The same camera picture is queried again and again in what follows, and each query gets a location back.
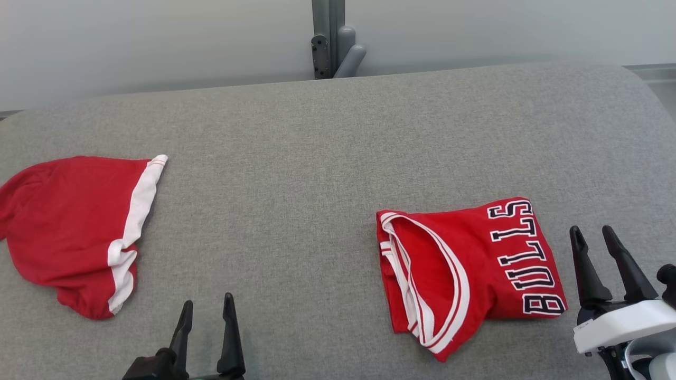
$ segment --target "red fabric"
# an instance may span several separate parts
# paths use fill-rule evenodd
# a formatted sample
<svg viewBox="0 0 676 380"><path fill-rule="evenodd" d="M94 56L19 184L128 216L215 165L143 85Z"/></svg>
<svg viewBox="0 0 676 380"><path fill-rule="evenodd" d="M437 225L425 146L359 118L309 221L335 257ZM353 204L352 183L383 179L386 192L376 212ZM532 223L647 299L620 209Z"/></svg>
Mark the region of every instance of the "red fabric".
<svg viewBox="0 0 676 380"><path fill-rule="evenodd" d="M445 361L470 339L485 318L555 318L567 308L552 250L528 199L505 199L434 214L383 210L378 212L377 222L393 330L417 329L418 340L439 361ZM456 269L440 248L443 243L457 259ZM401 266L403 286L390 259ZM460 281L462 272L466 287ZM402 288L411 289L411 296L403 296ZM463 295L468 295L466 314L462 316L458 305L452 318L461 323L459 328L448 337L448 344L435 343L442 341L444 322L453 303ZM414 298L431 312L422 312L420 305L411 306ZM415 309L414 320L407 316L407 302L409 309Z"/></svg>
<svg viewBox="0 0 676 380"><path fill-rule="evenodd" d="M0 239L22 277L56 288L61 304L87 318L112 317L107 251L123 235L148 161L73 157L31 166L4 184ZM135 263L129 271L135 279Z"/></svg>

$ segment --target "gray wall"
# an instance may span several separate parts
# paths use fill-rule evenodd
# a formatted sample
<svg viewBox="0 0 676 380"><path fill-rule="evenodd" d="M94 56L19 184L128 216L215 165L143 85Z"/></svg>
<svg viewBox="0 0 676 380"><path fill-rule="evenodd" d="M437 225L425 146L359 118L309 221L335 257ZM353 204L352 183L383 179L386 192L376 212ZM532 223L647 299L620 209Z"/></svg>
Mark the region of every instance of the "gray wall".
<svg viewBox="0 0 676 380"><path fill-rule="evenodd" d="M310 0L0 0L0 111L312 78ZM676 62L674 0L347 0L361 75Z"/></svg>

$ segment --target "red garment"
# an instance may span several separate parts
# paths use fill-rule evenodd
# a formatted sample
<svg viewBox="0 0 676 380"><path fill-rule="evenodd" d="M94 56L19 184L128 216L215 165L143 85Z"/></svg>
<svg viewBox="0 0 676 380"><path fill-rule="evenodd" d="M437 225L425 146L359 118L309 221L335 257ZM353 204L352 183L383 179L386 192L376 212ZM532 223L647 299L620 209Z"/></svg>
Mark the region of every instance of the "red garment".
<svg viewBox="0 0 676 380"><path fill-rule="evenodd" d="M12 177L0 188L0 240L16 269L87 318L115 315L134 288L134 242L166 161L78 156Z"/></svg>
<svg viewBox="0 0 676 380"><path fill-rule="evenodd" d="M485 318L556 318L567 308L531 202L377 214L381 272L396 333L445 362Z"/></svg>

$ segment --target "basketball jersey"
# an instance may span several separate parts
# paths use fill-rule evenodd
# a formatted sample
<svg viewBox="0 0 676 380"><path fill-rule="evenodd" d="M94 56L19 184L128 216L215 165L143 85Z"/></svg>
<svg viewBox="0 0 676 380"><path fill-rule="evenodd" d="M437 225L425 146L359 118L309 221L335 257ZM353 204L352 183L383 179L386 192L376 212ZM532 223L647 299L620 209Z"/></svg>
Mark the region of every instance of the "basketball jersey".
<svg viewBox="0 0 676 380"><path fill-rule="evenodd" d="M433 214L383 210L377 222L392 327L439 361L486 318L556 318L567 308L528 199Z"/></svg>

